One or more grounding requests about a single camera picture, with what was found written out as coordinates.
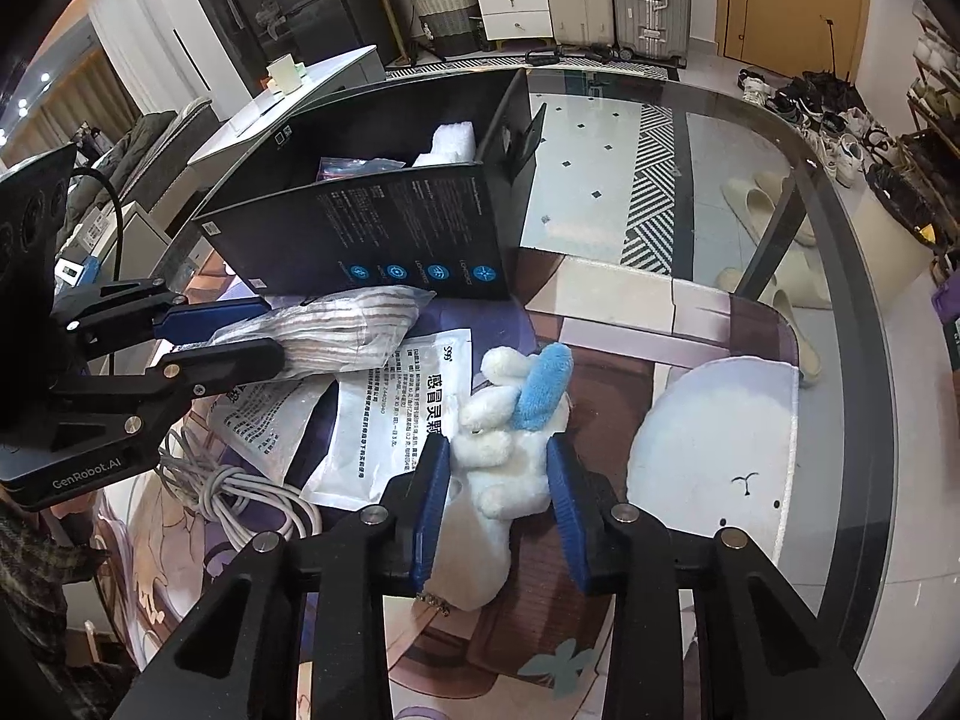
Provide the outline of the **white mug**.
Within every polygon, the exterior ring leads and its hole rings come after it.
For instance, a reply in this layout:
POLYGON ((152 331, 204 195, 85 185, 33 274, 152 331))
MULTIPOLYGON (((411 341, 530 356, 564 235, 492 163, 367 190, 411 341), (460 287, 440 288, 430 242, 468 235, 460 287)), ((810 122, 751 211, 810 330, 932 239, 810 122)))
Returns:
POLYGON ((274 94, 293 94, 302 87, 306 67, 286 54, 278 57, 267 67, 267 89, 274 94))

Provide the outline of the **white plush toy blue ear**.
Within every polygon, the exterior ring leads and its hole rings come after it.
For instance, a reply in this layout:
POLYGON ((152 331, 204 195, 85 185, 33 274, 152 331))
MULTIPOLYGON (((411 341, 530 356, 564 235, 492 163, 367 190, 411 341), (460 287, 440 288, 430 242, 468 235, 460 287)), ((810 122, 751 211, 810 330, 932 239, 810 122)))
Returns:
POLYGON ((480 610, 511 571, 511 528, 550 507, 547 445, 569 421, 571 349, 523 355, 489 349, 485 385, 459 406, 451 439, 448 502, 425 593, 455 610, 480 610))

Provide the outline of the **wooden door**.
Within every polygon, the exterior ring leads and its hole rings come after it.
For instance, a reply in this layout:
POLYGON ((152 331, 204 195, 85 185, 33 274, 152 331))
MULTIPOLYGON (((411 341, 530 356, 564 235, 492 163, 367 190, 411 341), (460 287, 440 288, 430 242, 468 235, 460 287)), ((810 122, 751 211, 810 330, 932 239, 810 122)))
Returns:
POLYGON ((727 59, 799 76, 830 70, 852 80, 871 0, 716 0, 716 46, 727 59))

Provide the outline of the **wooden shoe rack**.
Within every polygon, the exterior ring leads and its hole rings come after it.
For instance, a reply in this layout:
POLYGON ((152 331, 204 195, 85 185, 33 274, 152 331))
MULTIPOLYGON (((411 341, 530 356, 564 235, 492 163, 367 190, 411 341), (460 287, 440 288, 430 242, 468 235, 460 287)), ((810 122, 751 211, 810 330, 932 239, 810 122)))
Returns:
POLYGON ((862 138, 867 184, 908 234, 932 254, 937 284, 958 271, 958 44, 928 5, 911 9, 921 28, 907 89, 911 132, 894 137, 876 125, 862 138))

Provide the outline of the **zip bag with white cable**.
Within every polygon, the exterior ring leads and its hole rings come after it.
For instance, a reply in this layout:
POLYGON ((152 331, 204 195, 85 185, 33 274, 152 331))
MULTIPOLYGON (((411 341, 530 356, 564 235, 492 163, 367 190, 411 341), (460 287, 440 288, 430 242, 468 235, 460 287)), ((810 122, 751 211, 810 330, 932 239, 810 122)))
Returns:
POLYGON ((384 172, 402 171, 407 165, 404 161, 389 160, 389 158, 322 158, 317 168, 317 182, 340 181, 340 179, 354 179, 355 177, 384 174, 384 172))

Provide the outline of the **bagged striped adidas garment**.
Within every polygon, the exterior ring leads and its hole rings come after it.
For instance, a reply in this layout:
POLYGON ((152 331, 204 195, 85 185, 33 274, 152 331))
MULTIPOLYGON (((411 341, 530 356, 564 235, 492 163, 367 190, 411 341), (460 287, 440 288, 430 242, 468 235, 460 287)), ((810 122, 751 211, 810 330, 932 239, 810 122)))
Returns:
POLYGON ((434 298, 406 284, 352 289, 230 323, 185 349, 276 341, 285 362, 274 380, 381 369, 434 298))

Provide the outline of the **woven laundry basket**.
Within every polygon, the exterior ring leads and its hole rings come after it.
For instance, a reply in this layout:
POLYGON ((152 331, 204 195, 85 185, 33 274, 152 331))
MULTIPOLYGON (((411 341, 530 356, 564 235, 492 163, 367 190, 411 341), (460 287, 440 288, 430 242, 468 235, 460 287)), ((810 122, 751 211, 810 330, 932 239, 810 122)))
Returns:
POLYGON ((446 60, 480 49, 478 0, 412 0, 434 55, 446 60))

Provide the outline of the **beige slippers under table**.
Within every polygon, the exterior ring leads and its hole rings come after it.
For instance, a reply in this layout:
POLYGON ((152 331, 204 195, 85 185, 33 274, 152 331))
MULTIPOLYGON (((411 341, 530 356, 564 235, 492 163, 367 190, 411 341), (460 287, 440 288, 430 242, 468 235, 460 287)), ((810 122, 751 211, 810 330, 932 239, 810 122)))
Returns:
MULTIPOLYGON (((771 226, 775 210, 784 200, 782 194, 788 182, 786 174, 758 171, 750 179, 729 179, 721 185, 727 208, 754 244, 761 242, 771 226)), ((827 310, 832 307, 832 300, 809 218, 800 222, 791 242, 786 245, 775 273, 761 291, 760 301, 773 307, 793 330, 800 385, 812 387, 822 376, 822 359, 811 340, 800 330, 794 310, 827 310)))

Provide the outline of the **white coffee table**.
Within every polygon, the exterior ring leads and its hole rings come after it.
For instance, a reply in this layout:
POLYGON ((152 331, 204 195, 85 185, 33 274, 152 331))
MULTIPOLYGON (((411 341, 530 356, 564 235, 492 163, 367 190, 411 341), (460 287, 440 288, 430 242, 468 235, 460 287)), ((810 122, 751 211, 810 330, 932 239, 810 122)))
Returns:
POLYGON ((374 46, 348 50, 308 65, 298 89, 290 94, 273 91, 257 94, 190 156, 187 165, 197 172, 210 172, 213 167, 228 169, 286 115, 339 91, 384 80, 384 65, 374 46))

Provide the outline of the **white foam block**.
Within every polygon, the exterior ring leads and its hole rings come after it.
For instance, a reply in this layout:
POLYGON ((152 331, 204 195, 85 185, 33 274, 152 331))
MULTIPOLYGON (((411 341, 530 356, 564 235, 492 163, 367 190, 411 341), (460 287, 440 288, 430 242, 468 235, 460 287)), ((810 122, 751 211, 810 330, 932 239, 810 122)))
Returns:
POLYGON ((471 121, 440 125, 433 133, 431 149, 413 161, 413 167, 466 164, 475 160, 477 145, 471 121))

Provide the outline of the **dark jacket on sofa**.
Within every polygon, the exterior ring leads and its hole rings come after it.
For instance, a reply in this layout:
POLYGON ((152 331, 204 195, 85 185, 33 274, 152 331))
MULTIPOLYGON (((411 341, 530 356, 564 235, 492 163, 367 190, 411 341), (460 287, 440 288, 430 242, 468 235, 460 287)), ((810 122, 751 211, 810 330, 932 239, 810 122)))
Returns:
MULTIPOLYGON (((179 176, 182 160, 172 146, 172 130, 177 120, 174 110, 142 115, 94 166, 110 180, 122 202, 139 202, 149 210, 179 176)), ((62 247, 68 241, 92 206, 103 208, 108 203, 107 192, 98 181, 80 177, 68 192, 57 245, 62 247)))

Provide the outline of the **purple bag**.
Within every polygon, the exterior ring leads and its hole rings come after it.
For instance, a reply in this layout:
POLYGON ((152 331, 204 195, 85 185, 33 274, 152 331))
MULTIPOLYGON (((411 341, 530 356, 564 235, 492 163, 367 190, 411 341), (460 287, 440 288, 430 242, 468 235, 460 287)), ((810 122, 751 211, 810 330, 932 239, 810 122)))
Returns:
POLYGON ((932 309, 942 325, 950 367, 960 371, 960 271, 954 271, 931 296, 932 309))

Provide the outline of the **white medicine sachet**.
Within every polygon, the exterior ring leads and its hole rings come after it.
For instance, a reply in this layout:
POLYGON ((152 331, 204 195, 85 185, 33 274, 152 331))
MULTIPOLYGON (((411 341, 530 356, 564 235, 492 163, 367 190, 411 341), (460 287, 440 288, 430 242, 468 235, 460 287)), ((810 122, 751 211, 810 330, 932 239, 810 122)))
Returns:
POLYGON ((358 511, 415 470, 428 437, 454 433, 472 385, 472 333, 410 338, 386 366, 340 374, 337 385, 329 450, 302 492, 319 507, 358 511))

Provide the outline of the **black cardboard box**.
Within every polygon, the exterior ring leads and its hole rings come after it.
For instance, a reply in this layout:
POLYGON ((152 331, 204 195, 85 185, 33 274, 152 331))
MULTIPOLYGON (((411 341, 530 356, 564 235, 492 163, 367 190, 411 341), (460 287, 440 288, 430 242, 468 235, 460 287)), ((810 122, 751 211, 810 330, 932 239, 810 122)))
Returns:
POLYGON ((409 284, 441 298, 506 299, 544 119, 530 110, 523 68, 348 89, 264 133, 206 194, 194 223, 264 296, 409 284), (464 121, 475 160, 413 167, 440 125, 464 121), (322 158, 407 167, 317 182, 322 158))

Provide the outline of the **anime print table mat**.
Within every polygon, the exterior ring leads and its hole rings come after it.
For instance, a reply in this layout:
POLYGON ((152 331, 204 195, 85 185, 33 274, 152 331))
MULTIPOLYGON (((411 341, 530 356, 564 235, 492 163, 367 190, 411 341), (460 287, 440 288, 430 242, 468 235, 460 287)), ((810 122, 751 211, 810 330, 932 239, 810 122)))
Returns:
POLYGON ((739 272, 692 283, 524 250, 511 301, 434 301, 390 371, 262 385, 197 406, 185 445, 249 461, 327 515, 405 470, 395 418, 438 415, 452 445, 433 573, 384 605, 404 718, 596 718, 612 605, 579 592, 550 509, 547 438, 517 421, 539 367, 566 367, 551 427, 615 493, 682 532, 786 533, 799 388, 814 356, 781 284, 737 298, 739 272))

